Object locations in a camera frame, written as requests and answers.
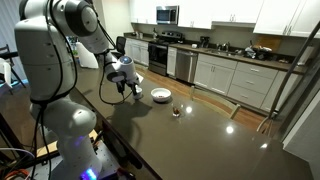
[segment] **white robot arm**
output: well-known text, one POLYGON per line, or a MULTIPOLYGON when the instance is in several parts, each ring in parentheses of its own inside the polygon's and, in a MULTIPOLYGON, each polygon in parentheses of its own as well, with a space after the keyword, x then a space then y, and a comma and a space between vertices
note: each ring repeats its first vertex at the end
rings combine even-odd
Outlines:
MULTIPOLYGON (((52 179, 81 179, 88 171, 98 177, 102 165, 88 137, 95 114, 67 98, 76 72, 65 36, 78 36, 90 52, 107 54, 107 62, 113 61, 108 52, 110 37, 92 7, 81 0, 23 0, 20 16, 15 39, 30 84, 30 111, 37 123, 42 117, 41 124, 57 134, 63 158, 52 171, 52 179)), ((131 58, 106 66, 106 75, 117 84, 124 82, 135 94, 139 79, 131 58)))

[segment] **floor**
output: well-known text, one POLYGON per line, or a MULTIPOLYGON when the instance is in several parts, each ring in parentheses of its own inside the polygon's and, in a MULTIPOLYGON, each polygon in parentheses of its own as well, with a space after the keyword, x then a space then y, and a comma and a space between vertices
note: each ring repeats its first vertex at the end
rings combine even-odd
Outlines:
MULTIPOLYGON (((143 66, 137 65, 136 70, 145 78, 161 84, 163 87, 168 88, 171 91, 177 92, 183 96, 188 96, 189 94, 190 86, 184 83, 150 72, 143 66)), ((30 88, 28 85, 27 88, 23 88, 21 85, 16 85, 12 92, 13 95, 8 91, 0 92, 0 113, 7 120, 20 142, 26 145, 26 149, 29 150, 30 147, 28 146, 32 143, 33 128, 35 124, 35 121, 29 114, 30 88)), ((234 120, 255 131, 263 118, 264 116, 262 115, 241 108, 234 120)), ((40 135, 38 135, 37 139, 38 147, 42 147, 43 143, 40 135)), ((0 147, 4 147, 3 142, 1 141, 0 147)), ((126 168, 134 172, 137 179, 152 179, 152 176, 144 167, 141 170, 138 170, 128 164, 126 168)))

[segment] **dishwasher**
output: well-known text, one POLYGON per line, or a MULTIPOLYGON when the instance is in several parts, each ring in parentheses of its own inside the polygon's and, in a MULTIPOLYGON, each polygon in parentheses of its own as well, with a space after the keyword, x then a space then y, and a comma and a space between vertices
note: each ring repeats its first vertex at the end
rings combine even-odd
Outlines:
POLYGON ((193 83, 198 61, 198 53, 177 51, 175 76, 177 79, 193 83))

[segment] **countertop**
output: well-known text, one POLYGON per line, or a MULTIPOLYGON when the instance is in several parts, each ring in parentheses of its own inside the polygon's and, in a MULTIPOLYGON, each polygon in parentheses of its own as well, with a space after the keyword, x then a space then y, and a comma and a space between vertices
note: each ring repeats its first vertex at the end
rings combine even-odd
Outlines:
MULTIPOLYGON (((134 39, 134 40, 144 41, 144 42, 150 42, 150 41, 154 40, 153 38, 150 38, 150 37, 143 37, 142 39, 136 38, 135 36, 125 36, 125 37, 130 38, 130 39, 134 39)), ((183 50, 189 50, 189 51, 202 53, 202 54, 206 54, 206 55, 210 55, 210 56, 221 57, 221 58, 225 58, 225 59, 234 60, 237 62, 244 62, 244 63, 254 64, 254 65, 258 65, 258 66, 268 67, 268 68, 272 68, 272 69, 276 69, 276 70, 280 70, 280 71, 288 71, 288 69, 291 66, 291 64, 280 63, 277 61, 261 61, 261 60, 250 59, 250 58, 246 58, 243 56, 237 56, 237 55, 236 56, 226 56, 226 55, 214 54, 214 53, 207 52, 208 50, 210 50, 212 48, 192 48, 191 44, 170 44, 169 47, 174 47, 174 48, 183 49, 183 50)), ((306 69, 307 69, 306 66, 296 66, 293 73, 304 74, 306 69)))
MULTIPOLYGON (((175 93, 170 101, 182 102, 185 110, 181 118, 173 117, 170 102, 152 100, 150 92, 159 85, 148 79, 141 83, 140 100, 104 104, 98 96, 101 69, 80 68, 77 90, 162 179, 312 179, 309 164, 284 151, 281 143, 175 93)), ((122 100, 107 80, 102 95, 111 102, 122 100)))

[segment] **microwave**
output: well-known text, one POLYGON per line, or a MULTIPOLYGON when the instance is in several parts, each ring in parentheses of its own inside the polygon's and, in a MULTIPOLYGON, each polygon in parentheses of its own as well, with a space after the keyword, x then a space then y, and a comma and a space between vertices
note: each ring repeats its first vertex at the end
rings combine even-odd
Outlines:
POLYGON ((178 24, 179 6, 157 6, 158 24, 178 24))

